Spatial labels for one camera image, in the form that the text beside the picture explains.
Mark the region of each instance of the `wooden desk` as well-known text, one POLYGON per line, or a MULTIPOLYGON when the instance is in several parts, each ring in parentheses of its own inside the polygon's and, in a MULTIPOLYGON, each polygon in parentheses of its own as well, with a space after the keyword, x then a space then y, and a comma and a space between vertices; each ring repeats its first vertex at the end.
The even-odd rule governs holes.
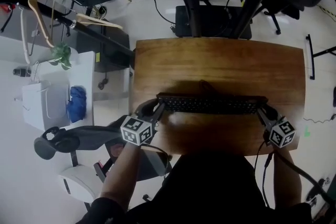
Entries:
MULTIPOLYGON (((306 89, 302 49, 220 38, 138 41, 132 109, 159 92, 200 94, 201 79, 221 93, 266 96, 298 130, 289 146, 297 148, 306 89)), ((152 145, 177 154, 217 149, 256 155, 263 132, 257 115, 165 112, 152 145)))

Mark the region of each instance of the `black keyboard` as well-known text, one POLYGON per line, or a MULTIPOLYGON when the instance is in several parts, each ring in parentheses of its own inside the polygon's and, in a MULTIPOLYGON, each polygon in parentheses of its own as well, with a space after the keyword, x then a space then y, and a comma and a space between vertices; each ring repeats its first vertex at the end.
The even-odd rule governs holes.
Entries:
POLYGON ((254 114, 267 103, 262 96, 239 95, 192 95, 159 93, 156 96, 170 112, 244 115, 254 114))

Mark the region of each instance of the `white desk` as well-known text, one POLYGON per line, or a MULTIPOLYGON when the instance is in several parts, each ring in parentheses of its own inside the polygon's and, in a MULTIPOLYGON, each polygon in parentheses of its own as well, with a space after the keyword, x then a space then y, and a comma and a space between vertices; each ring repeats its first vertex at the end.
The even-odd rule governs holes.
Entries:
POLYGON ((95 53, 93 51, 78 55, 77 65, 64 71, 61 65, 52 66, 43 62, 37 67, 37 75, 40 80, 48 80, 51 83, 66 83, 69 88, 81 86, 86 91, 86 116, 83 120, 71 123, 67 129, 85 125, 94 125, 93 121, 93 73, 95 70, 95 53))

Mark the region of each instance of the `white floor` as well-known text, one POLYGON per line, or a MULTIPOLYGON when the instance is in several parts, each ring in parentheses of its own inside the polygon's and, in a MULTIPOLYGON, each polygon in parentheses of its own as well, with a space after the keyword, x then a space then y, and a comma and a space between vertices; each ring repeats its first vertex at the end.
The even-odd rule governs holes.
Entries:
MULTIPOLYGON (((214 5, 225 5, 227 0, 210 0, 214 5)), ((169 20, 175 21, 175 7, 183 5, 182 0, 157 0, 161 13, 169 20)), ((322 0, 323 7, 336 13, 335 0, 322 0)), ((231 0, 232 6, 240 6, 239 0, 231 0)), ((154 38, 173 38, 175 35, 170 30, 170 24, 164 21, 156 12, 153 0, 115 0, 105 3, 108 13, 106 19, 120 24, 130 36, 130 46, 135 48, 137 40, 154 38)), ((260 13, 253 19, 252 40, 273 42, 285 46, 302 48, 305 55, 306 65, 306 106, 305 118, 316 120, 329 119, 336 111, 332 107, 332 91, 336 86, 336 57, 324 55, 315 59, 316 80, 311 81, 311 63, 309 60, 309 45, 305 37, 311 35, 314 52, 335 46, 336 23, 323 13, 319 7, 306 8, 301 12, 300 20, 294 20, 285 15, 278 15, 281 35, 275 34, 275 26, 270 17, 260 13)), ((121 73, 110 73, 110 82, 121 83, 121 73)), ((107 125, 127 111, 127 99, 113 101, 109 104, 95 104, 95 124, 107 125)), ((336 121, 325 124, 314 124, 311 121, 303 121, 306 134, 300 134, 301 139, 296 151, 292 151, 294 162, 308 172, 316 180, 322 177, 334 177, 336 173, 336 147, 335 127, 336 121)), ((247 158, 251 163, 255 157, 247 158)), ((261 156, 257 165, 257 182, 261 187, 262 173, 266 156, 261 156)), ((83 164, 92 162, 83 159, 83 164)), ((274 207, 274 195, 272 189, 273 166, 267 170, 265 190, 271 207, 274 207)), ((137 183, 136 190, 131 200, 130 207, 143 202, 142 196, 149 194, 153 197, 162 183, 161 178, 137 183)), ((302 200, 305 200, 307 192, 312 187, 309 182, 302 178, 302 200)), ((318 199, 318 204, 312 210, 313 215, 320 209, 323 201, 318 199)))

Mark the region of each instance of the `wooden clothes hanger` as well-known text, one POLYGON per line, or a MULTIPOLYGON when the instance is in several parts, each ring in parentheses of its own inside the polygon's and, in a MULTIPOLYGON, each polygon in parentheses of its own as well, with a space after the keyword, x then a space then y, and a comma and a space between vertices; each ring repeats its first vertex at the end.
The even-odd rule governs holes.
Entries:
POLYGON ((38 8, 38 4, 37 4, 37 1, 38 0, 28 0, 28 5, 29 7, 32 9, 32 11, 35 13, 36 17, 37 17, 37 20, 38 20, 38 23, 40 24, 40 27, 41 27, 41 31, 46 39, 46 42, 47 44, 53 48, 54 47, 54 44, 53 44, 53 40, 51 39, 51 36, 47 30, 47 27, 43 21, 43 18, 42 18, 42 14, 40 12, 40 9, 38 8))
POLYGON ((82 13, 77 13, 76 14, 76 21, 81 23, 81 24, 84 24, 84 25, 103 25, 103 26, 109 26, 109 27, 116 27, 116 28, 119 28, 121 30, 123 29, 123 27, 120 26, 120 25, 116 25, 116 24, 107 22, 105 20, 92 18, 92 17, 84 15, 82 13))
MULTIPOLYGON (((32 11, 35 13, 35 15, 37 17, 38 23, 40 24, 41 31, 42 31, 45 39, 46 39, 47 44, 51 48, 53 48, 54 44, 53 44, 52 36, 50 36, 50 34, 49 34, 48 30, 47 30, 47 27, 46 27, 46 25, 45 25, 45 23, 43 21, 42 14, 41 14, 41 12, 40 12, 40 10, 38 8, 37 1, 38 0, 28 0, 28 5, 29 5, 29 7, 32 9, 32 11)), ((76 21, 79 22, 79 23, 82 23, 84 25, 102 25, 102 26, 109 26, 109 27, 116 27, 116 28, 119 28, 119 29, 123 29, 123 27, 120 26, 120 25, 112 24, 112 23, 104 21, 104 20, 92 18, 92 17, 89 17, 89 16, 84 15, 82 13, 77 13, 76 14, 76 21)))

